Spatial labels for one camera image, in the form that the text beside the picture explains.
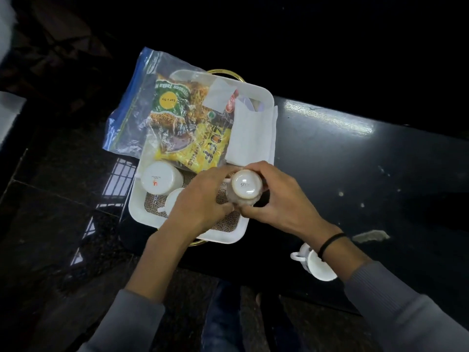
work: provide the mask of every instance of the yellow snack packet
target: yellow snack packet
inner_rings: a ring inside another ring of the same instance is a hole
[[[163,152],[160,148],[156,160],[178,161],[193,172],[201,172],[217,166],[230,139],[231,129],[209,121],[197,124],[190,143],[176,151]]]

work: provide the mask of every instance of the leg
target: leg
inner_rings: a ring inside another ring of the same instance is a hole
[[[244,352],[240,310],[240,286],[220,280],[208,307],[202,352]]]
[[[283,310],[278,296],[262,294],[260,301],[264,331],[271,352],[306,352],[308,349],[301,341]]]

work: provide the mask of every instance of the dark floor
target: dark floor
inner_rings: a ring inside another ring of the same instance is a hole
[[[1,344],[15,343],[19,351],[75,351],[92,335],[138,261],[116,235],[136,161],[101,149],[115,101],[85,108],[91,121],[43,123],[2,196]],[[177,270],[155,351],[199,349],[215,285],[213,277]],[[260,311],[248,288],[242,301],[246,348],[267,351]],[[311,348],[377,350],[361,317],[283,302]]]

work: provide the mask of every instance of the hand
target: hand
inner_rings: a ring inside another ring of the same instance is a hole
[[[187,235],[191,241],[211,229],[234,210],[232,203],[220,205],[215,199],[223,179],[238,170],[238,166],[226,165],[197,174],[179,194],[164,226],[171,225],[172,230]]]
[[[324,220],[301,190],[296,180],[262,161],[244,169],[254,170],[263,176],[270,190],[270,200],[265,207],[240,207],[244,217],[267,223],[287,233],[300,237],[314,246],[342,232]]]

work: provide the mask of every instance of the gray sleeve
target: gray sleeve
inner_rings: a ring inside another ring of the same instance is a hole
[[[467,330],[379,262],[354,272],[345,294],[386,352],[469,351]]]
[[[164,313],[162,304],[122,289],[90,341],[78,352],[148,352]]]

